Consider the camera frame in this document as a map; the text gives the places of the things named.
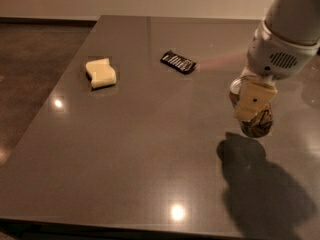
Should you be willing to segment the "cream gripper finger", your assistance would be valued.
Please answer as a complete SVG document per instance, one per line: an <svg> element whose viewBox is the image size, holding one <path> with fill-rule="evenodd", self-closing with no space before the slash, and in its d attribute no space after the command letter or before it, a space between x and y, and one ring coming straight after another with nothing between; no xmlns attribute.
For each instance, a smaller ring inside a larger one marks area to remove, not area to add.
<svg viewBox="0 0 320 240"><path fill-rule="evenodd" d="M248 67L245 67L241 74L240 79L242 81L263 81L263 78L260 75L257 75L256 73L252 72Z"/></svg>
<svg viewBox="0 0 320 240"><path fill-rule="evenodd" d="M239 101L234 109L234 117L240 121L251 121L276 96L274 86L256 80L245 80L239 92Z"/></svg>

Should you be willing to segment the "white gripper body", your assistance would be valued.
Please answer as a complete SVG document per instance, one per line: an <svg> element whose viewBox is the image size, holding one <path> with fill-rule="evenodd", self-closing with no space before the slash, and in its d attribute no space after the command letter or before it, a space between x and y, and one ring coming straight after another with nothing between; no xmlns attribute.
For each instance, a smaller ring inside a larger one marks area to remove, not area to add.
<svg viewBox="0 0 320 240"><path fill-rule="evenodd" d="M282 80L297 75L316 55L319 45L301 45L274 34L262 21L247 52L251 72Z"/></svg>

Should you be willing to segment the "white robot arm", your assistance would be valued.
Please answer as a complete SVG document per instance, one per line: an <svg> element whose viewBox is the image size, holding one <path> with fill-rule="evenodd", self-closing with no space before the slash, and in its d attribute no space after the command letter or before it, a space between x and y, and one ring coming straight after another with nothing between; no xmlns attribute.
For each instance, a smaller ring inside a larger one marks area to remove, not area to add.
<svg viewBox="0 0 320 240"><path fill-rule="evenodd" d="M320 0L274 0L249 45L234 116L256 117L277 94L275 82L298 74L319 40Z"/></svg>

